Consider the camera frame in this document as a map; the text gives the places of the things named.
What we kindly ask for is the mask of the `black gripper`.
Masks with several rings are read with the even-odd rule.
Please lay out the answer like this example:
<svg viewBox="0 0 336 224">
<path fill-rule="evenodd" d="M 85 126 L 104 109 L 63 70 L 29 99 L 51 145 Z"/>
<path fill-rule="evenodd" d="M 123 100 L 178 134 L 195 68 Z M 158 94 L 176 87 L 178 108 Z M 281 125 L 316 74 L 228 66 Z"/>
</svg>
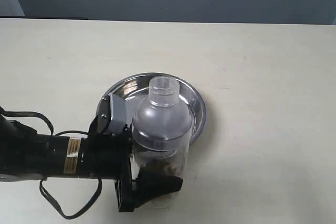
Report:
<svg viewBox="0 0 336 224">
<path fill-rule="evenodd" d="M 110 121 L 96 116 L 89 126 L 88 137 L 81 145 L 82 158 L 79 164 L 81 178 L 98 180 L 98 187 L 88 205 L 93 205 L 100 196 L 104 179 L 114 180 L 118 205 L 134 205 L 181 190 L 183 179 L 161 175 L 140 169 L 132 179 L 130 155 L 132 153 L 132 127 L 121 124 L 121 131 L 107 132 Z"/>
</svg>

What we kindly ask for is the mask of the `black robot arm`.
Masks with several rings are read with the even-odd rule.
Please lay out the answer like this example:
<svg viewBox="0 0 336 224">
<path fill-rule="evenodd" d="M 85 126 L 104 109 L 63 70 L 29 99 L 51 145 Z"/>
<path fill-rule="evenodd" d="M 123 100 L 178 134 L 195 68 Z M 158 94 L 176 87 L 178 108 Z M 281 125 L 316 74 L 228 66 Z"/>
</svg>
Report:
<svg viewBox="0 0 336 224">
<path fill-rule="evenodd" d="M 141 168 L 132 178 L 132 132 L 98 132 L 98 120 L 90 124 L 86 138 L 44 135 L 16 120 L 37 117 L 37 112 L 1 110 L 1 176 L 3 181 L 44 180 L 48 177 L 113 179 L 120 212 L 131 212 L 148 201 L 181 190 L 183 180 Z"/>
</svg>

